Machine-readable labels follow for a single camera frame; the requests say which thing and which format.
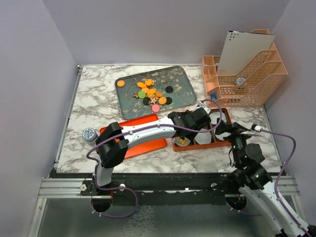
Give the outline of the white star cookie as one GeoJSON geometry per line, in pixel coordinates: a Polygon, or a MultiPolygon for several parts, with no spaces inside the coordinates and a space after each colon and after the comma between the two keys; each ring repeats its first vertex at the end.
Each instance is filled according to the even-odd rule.
{"type": "Polygon", "coordinates": [[[150,100],[149,100],[149,105],[150,105],[150,106],[153,106],[153,105],[155,105],[157,102],[158,102],[158,101],[157,101],[156,98],[150,98],[150,100]]]}

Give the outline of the brown star cookie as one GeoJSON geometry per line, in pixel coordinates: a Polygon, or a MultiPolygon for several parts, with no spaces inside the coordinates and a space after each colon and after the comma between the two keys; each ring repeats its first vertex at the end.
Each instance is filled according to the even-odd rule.
{"type": "Polygon", "coordinates": [[[134,94],[133,94],[133,96],[132,96],[133,98],[136,98],[136,99],[138,99],[139,98],[139,96],[138,96],[138,92],[134,92],[134,94]]]}

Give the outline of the orange metal tin lid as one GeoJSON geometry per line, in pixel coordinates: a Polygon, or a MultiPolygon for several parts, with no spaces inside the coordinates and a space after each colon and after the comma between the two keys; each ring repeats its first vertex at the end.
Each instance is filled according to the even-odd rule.
{"type": "Polygon", "coordinates": [[[138,155],[165,147],[167,145],[165,139],[156,139],[129,148],[128,141],[124,139],[125,134],[122,129],[125,126],[130,126],[131,130],[135,130],[137,125],[157,120],[157,115],[149,115],[121,123],[113,122],[109,124],[108,131],[105,129],[101,130],[100,136],[96,139],[95,144],[102,166],[110,168],[120,164],[125,158],[129,158],[132,155],[138,155]]]}

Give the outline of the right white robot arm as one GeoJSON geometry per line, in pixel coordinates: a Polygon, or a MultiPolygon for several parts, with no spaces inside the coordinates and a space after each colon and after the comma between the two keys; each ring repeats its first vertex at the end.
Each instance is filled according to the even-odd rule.
{"type": "Polygon", "coordinates": [[[256,206],[277,237],[314,237],[316,227],[304,221],[278,190],[281,176],[273,180],[261,165],[265,157],[260,145],[247,143],[252,136],[267,132],[265,127],[253,124],[251,128],[246,128],[221,119],[217,119],[217,122],[217,135],[229,133],[224,139],[231,144],[235,163],[235,170],[228,175],[228,190],[241,193],[256,206]]]}

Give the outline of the orange cookie tin box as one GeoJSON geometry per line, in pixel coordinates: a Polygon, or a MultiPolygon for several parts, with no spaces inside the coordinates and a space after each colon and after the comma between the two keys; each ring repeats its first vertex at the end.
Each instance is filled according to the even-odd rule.
{"type": "MultiPolygon", "coordinates": [[[[217,112],[219,109],[212,109],[211,113],[217,112]]],[[[222,108],[222,112],[225,113],[226,118],[227,118],[227,123],[231,123],[231,117],[229,115],[228,109],[227,108],[222,108]]],[[[213,128],[215,124],[209,123],[204,129],[209,130],[213,128]]],[[[175,152],[182,152],[182,151],[191,151],[191,150],[201,150],[201,149],[210,149],[210,148],[220,148],[220,147],[228,147],[230,146],[230,143],[228,141],[220,141],[215,137],[215,130],[211,131],[212,135],[212,142],[210,144],[204,144],[204,145],[199,145],[195,142],[195,139],[191,139],[191,143],[188,146],[185,147],[180,147],[177,146],[172,142],[172,147],[175,152]]]]}

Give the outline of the round patterned tape roll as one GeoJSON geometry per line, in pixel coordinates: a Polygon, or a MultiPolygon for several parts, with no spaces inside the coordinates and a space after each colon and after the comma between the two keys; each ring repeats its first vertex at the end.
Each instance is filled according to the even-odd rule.
{"type": "Polygon", "coordinates": [[[245,78],[237,78],[235,81],[235,85],[241,85],[245,82],[245,78]]]}

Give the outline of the green round cookie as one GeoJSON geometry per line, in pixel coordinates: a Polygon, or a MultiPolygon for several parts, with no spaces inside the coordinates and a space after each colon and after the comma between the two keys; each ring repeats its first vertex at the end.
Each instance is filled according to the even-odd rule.
{"type": "Polygon", "coordinates": [[[144,92],[144,91],[139,91],[138,92],[138,98],[144,99],[145,97],[146,97],[146,92],[144,92]]]}

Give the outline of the floral dark serving tray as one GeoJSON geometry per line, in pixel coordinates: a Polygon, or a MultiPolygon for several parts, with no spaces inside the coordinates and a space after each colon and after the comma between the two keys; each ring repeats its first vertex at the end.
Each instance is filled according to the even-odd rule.
{"type": "Polygon", "coordinates": [[[173,110],[185,107],[196,102],[197,95],[190,83],[190,80],[181,66],[172,66],[163,69],[157,69],[149,72],[138,73],[131,76],[121,77],[115,81],[118,102],[121,108],[122,116],[126,120],[140,118],[150,114],[154,114],[152,106],[149,105],[150,98],[171,97],[170,105],[160,105],[159,112],[173,110]],[[145,81],[152,79],[155,84],[146,87],[145,81]],[[125,81],[124,87],[118,87],[119,80],[125,81]],[[165,88],[173,87],[172,93],[167,93],[165,88]],[[146,97],[144,99],[133,98],[134,92],[144,91],[146,97]]]}

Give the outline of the black round cookie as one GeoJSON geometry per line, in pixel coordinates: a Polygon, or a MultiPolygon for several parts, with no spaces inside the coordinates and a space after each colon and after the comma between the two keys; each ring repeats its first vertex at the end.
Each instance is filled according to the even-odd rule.
{"type": "Polygon", "coordinates": [[[172,86],[167,86],[167,87],[165,88],[165,91],[166,91],[167,93],[172,93],[172,92],[173,92],[173,87],[172,87],[172,86]]]}
{"type": "Polygon", "coordinates": [[[166,97],[166,104],[170,105],[172,103],[172,98],[171,97],[166,97]]]}

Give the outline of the blue capped bottle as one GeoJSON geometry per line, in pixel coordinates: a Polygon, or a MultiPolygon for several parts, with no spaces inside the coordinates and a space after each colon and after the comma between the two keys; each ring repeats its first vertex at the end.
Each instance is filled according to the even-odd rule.
{"type": "Polygon", "coordinates": [[[211,98],[211,100],[216,100],[216,99],[217,99],[216,94],[215,94],[215,93],[212,93],[212,94],[210,95],[210,98],[211,98]]]}

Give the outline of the blue patterned round tin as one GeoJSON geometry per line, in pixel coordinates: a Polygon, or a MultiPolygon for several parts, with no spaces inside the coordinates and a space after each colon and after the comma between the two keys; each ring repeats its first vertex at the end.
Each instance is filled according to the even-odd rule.
{"type": "Polygon", "coordinates": [[[82,137],[86,142],[93,142],[98,137],[98,134],[93,128],[88,127],[82,131],[82,137]]]}

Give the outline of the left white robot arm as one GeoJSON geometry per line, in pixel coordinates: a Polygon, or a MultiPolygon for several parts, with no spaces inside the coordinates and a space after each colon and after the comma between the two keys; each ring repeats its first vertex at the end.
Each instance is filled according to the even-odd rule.
{"type": "Polygon", "coordinates": [[[111,123],[96,140],[100,164],[95,172],[92,189],[99,195],[108,191],[114,167],[123,162],[131,148],[157,139],[193,139],[198,131],[211,122],[210,113],[209,108],[198,106],[193,111],[171,112],[159,120],[136,126],[111,123]]]}

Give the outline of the orange flower cookie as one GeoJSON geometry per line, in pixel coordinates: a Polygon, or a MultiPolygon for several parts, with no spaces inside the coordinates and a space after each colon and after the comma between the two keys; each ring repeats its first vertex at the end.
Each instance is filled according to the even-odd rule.
{"type": "Polygon", "coordinates": [[[153,86],[154,84],[155,84],[155,81],[152,80],[152,79],[147,79],[147,80],[145,81],[146,87],[153,86]]]}

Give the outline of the pink round cookie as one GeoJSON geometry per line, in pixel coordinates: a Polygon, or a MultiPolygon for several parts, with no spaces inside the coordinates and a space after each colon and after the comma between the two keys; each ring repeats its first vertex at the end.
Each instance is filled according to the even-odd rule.
{"type": "Polygon", "coordinates": [[[160,106],[157,104],[152,105],[152,111],[157,113],[160,111],[160,106]]]}

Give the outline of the yellow square cookie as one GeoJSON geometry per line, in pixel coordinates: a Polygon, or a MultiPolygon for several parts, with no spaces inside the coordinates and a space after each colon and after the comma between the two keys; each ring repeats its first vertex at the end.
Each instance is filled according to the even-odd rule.
{"type": "Polygon", "coordinates": [[[185,139],[185,140],[183,140],[183,139],[179,139],[179,140],[178,140],[179,146],[184,146],[185,143],[186,143],[186,139],[185,139]]]}

